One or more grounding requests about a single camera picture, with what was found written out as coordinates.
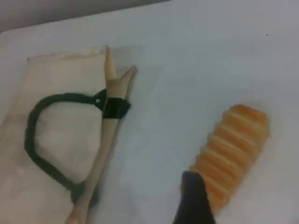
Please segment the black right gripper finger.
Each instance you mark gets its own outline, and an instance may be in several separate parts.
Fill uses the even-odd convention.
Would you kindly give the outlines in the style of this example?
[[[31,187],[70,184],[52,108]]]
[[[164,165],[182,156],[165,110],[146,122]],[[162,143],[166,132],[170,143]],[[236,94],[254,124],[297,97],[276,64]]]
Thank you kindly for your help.
[[[181,199],[173,223],[215,223],[204,180],[197,172],[185,171],[182,174]]]

